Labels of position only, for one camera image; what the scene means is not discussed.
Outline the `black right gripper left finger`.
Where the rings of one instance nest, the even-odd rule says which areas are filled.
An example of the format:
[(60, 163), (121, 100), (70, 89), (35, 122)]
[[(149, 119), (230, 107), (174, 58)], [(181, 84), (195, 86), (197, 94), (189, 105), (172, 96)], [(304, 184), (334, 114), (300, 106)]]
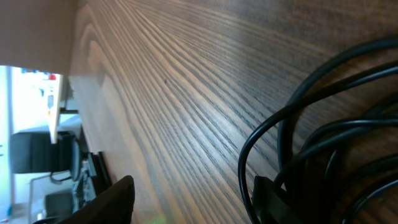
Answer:
[(134, 179), (132, 176), (126, 175), (90, 203), (60, 223), (130, 224), (134, 210), (134, 201)]

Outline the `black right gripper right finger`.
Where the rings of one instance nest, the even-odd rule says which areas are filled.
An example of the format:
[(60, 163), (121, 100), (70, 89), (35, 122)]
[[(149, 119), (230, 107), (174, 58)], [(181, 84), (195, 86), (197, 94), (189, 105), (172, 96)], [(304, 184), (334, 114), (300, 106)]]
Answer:
[(252, 192), (252, 205), (259, 223), (302, 224), (303, 221), (290, 207), (283, 193), (274, 189), (274, 183), (267, 177), (256, 176)]

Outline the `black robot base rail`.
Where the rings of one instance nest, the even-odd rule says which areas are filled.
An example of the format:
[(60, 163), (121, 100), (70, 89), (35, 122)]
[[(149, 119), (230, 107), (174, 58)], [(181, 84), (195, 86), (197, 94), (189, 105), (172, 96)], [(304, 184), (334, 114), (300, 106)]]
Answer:
[(83, 169), (73, 188), (73, 201), (78, 210), (112, 186), (103, 153), (88, 153)]

